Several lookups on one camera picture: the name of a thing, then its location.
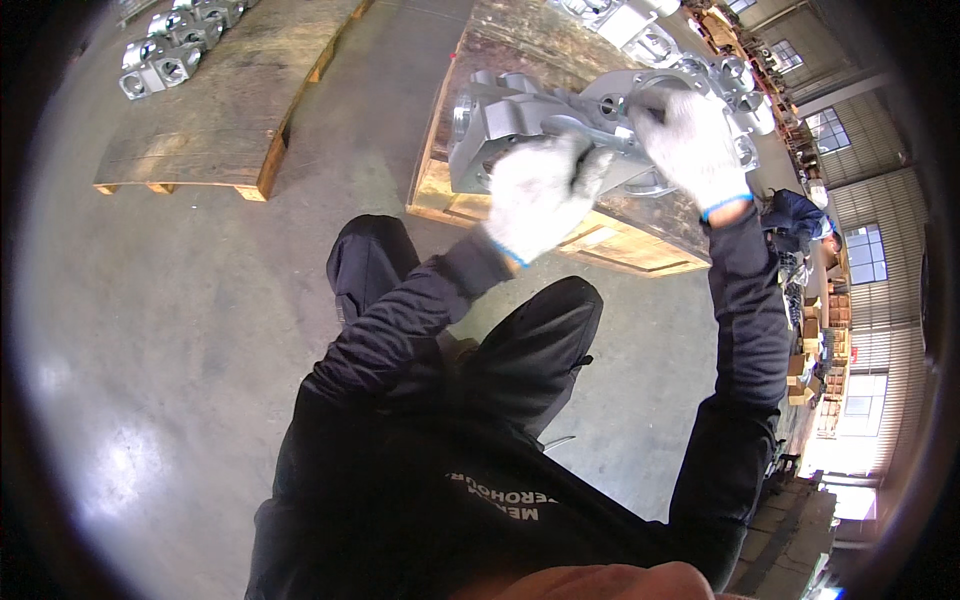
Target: wooden pallet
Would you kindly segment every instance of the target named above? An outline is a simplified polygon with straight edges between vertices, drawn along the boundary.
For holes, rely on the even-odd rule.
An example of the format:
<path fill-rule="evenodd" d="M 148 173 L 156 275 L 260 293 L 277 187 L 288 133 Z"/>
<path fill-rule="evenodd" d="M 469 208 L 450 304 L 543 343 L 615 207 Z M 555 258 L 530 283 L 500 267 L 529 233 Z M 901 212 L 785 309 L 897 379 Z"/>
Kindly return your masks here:
<path fill-rule="evenodd" d="M 446 164 L 457 92 L 473 72 L 485 68 L 497 74 L 521 71 L 533 75 L 546 89 L 576 90 L 601 73 L 636 68 L 636 63 L 546 3 L 517 2 L 504 10 L 502 3 L 494 0 L 477 0 L 437 95 L 407 212 L 460 227 L 471 227 L 486 218 L 490 196 L 454 193 Z M 649 277 L 709 265 L 697 210 L 677 194 L 645 200 L 605 197 L 558 252 Z"/>
<path fill-rule="evenodd" d="M 340 33 L 371 3 L 261 0 L 189 81 L 131 102 L 118 116 L 93 187 L 113 194 L 139 184 L 170 194 L 182 184 L 226 185 L 266 201 L 300 96 L 320 80 Z M 130 39 L 140 36 L 128 31 Z"/>

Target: white work glove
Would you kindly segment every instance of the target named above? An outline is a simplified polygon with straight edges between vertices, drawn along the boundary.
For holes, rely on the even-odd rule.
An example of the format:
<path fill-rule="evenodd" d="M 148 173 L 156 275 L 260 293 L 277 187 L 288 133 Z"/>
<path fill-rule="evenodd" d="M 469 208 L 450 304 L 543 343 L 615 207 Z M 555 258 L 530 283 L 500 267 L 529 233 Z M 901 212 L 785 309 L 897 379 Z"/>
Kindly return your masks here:
<path fill-rule="evenodd" d="M 560 244 L 593 208 L 613 150 L 592 146 L 566 133 L 521 144 L 494 164 L 483 228 L 521 267 Z"/>
<path fill-rule="evenodd" d="M 704 220 L 724 204 L 754 197 L 723 106 L 695 91 L 657 87 L 627 100 L 636 138 L 657 169 L 697 204 Z M 663 115 L 663 122 L 651 109 Z"/>

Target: worker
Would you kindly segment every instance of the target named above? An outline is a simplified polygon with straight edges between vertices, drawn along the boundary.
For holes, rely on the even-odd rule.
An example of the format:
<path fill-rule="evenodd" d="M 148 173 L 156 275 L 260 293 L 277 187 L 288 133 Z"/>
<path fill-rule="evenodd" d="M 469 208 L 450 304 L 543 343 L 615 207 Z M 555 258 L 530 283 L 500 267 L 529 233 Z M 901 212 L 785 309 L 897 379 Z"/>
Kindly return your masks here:
<path fill-rule="evenodd" d="M 760 217 L 763 229 L 780 252 L 810 254 L 810 242 L 823 240 L 832 254 L 843 248 L 843 237 L 829 216 L 806 196 L 788 189 L 774 192 L 770 212 Z"/>
<path fill-rule="evenodd" d="M 442 373 L 437 335 L 589 213 L 612 153 L 565 135 L 501 158 L 489 219 L 422 264 L 395 219 L 344 228 L 327 263 L 343 330 L 300 384 L 273 497 L 254 518 L 247 598 L 729 597 L 719 592 L 785 394 L 777 259 L 720 107 L 665 90 L 632 96 L 628 116 L 701 211 L 719 323 L 715 391 L 697 411 L 669 522 L 635 516 L 537 442 L 590 362 L 603 302 L 586 281 L 546 287 L 459 379 Z M 638 470 L 651 460 L 609 458 Z"/>

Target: blue glove cuff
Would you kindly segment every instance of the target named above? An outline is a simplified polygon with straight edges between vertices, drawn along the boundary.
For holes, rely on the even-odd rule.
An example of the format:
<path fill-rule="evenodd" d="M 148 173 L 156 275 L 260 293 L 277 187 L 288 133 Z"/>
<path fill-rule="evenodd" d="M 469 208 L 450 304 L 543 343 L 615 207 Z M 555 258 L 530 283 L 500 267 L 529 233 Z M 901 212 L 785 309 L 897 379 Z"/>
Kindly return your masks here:
<path fill-rule="evenodd" d="M 492 239 L 492 238 L 491 238 L 490 241 L 491 241 L 491 243 L 493 244 L 493 247 L 494 247 L 494 248 L 496 248 L 496 249 L 498 249 L 499 251 L 503 252 L 504 254 L 510 256 L 510 257 L 514 260 L 514 262 L 516 262 L 516 264 L 520 265 L 520 267 L 522 267 L 523 269 L 526 269 L 527 267 L 530 266 L 525 260 L 523 260 L 522 258 L 520 258 L 519 256 L 517 256 L 514 251 L 510 250 L 509 248 L 507 248 L 506 246 L 500 244 L 499 242 L 497 242 L 496 240 L 494 240 L 494 239 Z"/>
<path fill-rule="evenodd" d="M 737 201 L 739 201 L 739 200 L 746 200 L 746 201 L 748 201 L 748 202 L 753 202 L 753 201 L 754 201 L 754 195 L 753 195 L 752 193 L 749 193 L 749 192 L 748 192 L 748 193 L 745 193 L 745 194 L 738 194 L 738 195 L 736 195 L 736 196 L 733 196 L 732 198 L 727 198 L 725 201 L 719 202 L 719 203 L 717 203 L 717 204 L 714 204 L 714 205 L 711 206 L 710 208 L 704 210 L 704 214 L 701 215 L 701 216 L 703 217 L 704 221 L 706 221 L 706 220 L 707 220 L 707 217 L 710 216 L 710 213 L 713 212 L 714 210 L 716 210 L 717 208 L 719 208 L 720 206 L 726 206 L 727 204 L 729 204 L 729 203 L 731 203 L 731 202 L 737 202 Z"/>

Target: gray floor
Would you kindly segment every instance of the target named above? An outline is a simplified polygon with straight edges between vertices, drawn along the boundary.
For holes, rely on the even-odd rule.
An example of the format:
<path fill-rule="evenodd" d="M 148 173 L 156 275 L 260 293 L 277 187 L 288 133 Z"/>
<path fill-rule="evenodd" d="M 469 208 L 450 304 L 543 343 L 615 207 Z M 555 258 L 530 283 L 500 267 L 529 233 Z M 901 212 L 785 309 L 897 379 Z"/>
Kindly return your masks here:
<path fill-rule="evenodd" d="M 374 3 L 300 103 L 265 204 L 229 188 L 90 187 L 129 107 L 108 23 L 48 106 L 16 280 L 20 365 L 78 527 L 146 596 L 242 594 L 295 391 L 338 331 L 329 245 L 355 215 L 401 213 L 467 5 Z M 422 256 L 463 233 L 404 220 Z M 551 456 L 665 519 L 714 377 L 706 272 L 648 280 L 550 255 L 453 333 L 481 338 L 571 274 L 606 308 L 596 360 L 543 438 L 576 435 Z"/>

